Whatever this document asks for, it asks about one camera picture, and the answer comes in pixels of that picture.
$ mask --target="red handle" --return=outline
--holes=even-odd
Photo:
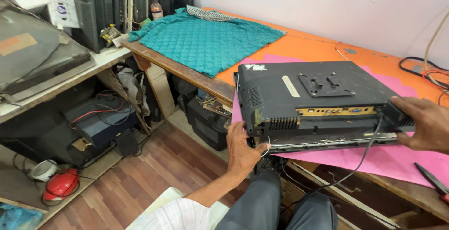
[[[445,201],[446,204],[449,205],[449,194],[445,194],[445,195],[440,196],[440,199]]]

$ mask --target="blue plastic bag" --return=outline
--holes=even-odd
[[[42,218],[42,213],[22,207],[1,204],[5,210],[0,217],[0,230],[33,230]]]

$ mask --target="drawer handle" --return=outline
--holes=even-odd
[[[335,175],[334,175],[334,173],[332,173],[332,172],[328,172],[328,174],[329,175],[331,175],[332,176],[332,180],[334,180],[334,182],[337,182],[336,180],[335,180]],[[350,193],[353,193],[353,192],[361,192],[362,190],[361,189],[359,189],[359,188],[354,188],[353,190],[351,190],[351,189],[349,189],[349,188],[347,188],[347,187],[345,187],[344,185],[342,185],[342,184],[337,184],[339,187],[341,187],[343,190],[345,190],[345,191],[347,191],[347,192],[350,192]]]

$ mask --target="man's arm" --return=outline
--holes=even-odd
[[[392,97],[391,101],[413,118],[413,136],[398,133],[397,141],[413,150],[436,151],[449,154],[449,109],[429,99]]]
[[[226,193],[237,187],[251,172],[260,160],[261,154],[270,148],[270,144],[261,143],[255,149],[248,147],[248,134],[243,131],[244,123],[237,122],[229,126],[226,136],[228,144],[229,163],[224,175],[201,187],[184,198],[194,200],[210,207]]]

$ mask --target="teal patterned cloth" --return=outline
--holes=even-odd
[[[238,18],[208,21],[190,15],[186,8],[180,8],[174,15],[130,32],[128,41],[140,39],[146,47],[215,77],[283,35],[283,32],[260,23]]]

